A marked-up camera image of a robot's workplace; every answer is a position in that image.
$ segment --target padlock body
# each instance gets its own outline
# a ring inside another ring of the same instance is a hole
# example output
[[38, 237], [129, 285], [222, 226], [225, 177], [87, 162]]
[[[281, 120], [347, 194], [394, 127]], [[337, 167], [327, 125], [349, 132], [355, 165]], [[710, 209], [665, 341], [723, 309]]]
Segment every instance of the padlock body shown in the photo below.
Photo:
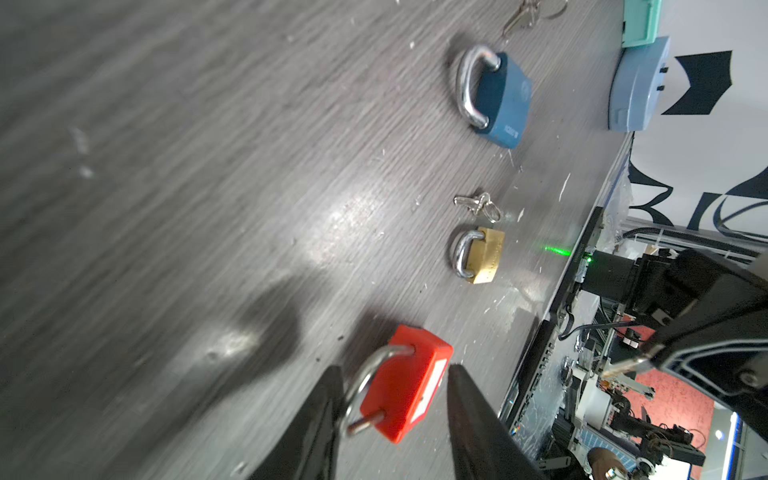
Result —
[[488, 126], [475, 131], [500, 147], [515, 148], [528, 121], [533, 84], [506, 53], [497, 55], [501, 67], [483, 71], [475, 96], [475, 107], [488, 116]]
[[475, 272], [468, 278], [470, 283], [488, 283], [493, 280], [502, 259], [505, 233], [492, 228], [479, 227], [485, 234], [484, 240], [473, 240], [467, 256], [467, 270]]
[[387, 360], [371, 381], [360, 406], [363, 416], [384, 411], [376, 429], [389, 441], [400, 443], [426, 416], [437, 387], [448, 368], [453, 347], [424, 329], [401, 325], [389, 345], [410, 345], [411, 356]]

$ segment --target screw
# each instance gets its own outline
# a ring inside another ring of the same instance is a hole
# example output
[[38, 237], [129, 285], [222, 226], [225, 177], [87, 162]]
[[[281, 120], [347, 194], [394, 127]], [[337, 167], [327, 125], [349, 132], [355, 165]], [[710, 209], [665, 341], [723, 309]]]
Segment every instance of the screw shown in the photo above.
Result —
[[751, 386], [752, 388], [756, 389], [757, 386], [760, 384], [758, 382], [757, 374], [752, 370], [744, 370], [739, 374], [739, 379], [741, 382], [746, 386]]

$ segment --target brass padlock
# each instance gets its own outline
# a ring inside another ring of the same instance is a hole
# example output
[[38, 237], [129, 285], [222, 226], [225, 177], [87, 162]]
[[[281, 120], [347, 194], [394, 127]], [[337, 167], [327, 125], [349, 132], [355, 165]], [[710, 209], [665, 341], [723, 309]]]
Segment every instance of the brass padlock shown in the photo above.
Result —
[[502, 258], [504, 237], [504, 232], [486, 227], [464, 233], [453, 251], [456, 274], [470, 283], [492, 281]]

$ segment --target green led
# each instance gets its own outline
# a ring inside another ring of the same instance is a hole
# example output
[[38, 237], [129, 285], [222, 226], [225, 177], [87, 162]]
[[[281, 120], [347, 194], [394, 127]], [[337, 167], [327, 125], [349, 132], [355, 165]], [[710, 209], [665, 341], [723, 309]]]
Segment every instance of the green led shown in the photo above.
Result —
[[569, 252], [568, 250], [563, 250], [557, 247], [544, 247], [544, 250], [550, 251], [552, 253], [556, 253], [557, 255], [562, 255], [563, 257], [571, 256], [571, 252]]

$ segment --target red padlock body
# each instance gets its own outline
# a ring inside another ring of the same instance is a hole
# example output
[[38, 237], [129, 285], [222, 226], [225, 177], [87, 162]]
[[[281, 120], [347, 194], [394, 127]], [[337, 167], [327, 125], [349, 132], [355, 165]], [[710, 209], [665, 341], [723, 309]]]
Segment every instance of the red padlock body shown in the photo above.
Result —
[[411, 356], [395, 356], [384, 362], [371, 381], [360, 406], [363, 416], [384, 411], [376, 425], [390, 442], [402, 437], [420, 422], [429, 410], [453, 347], [424, 329], [401, 325], [389, 345], [413, 345]]

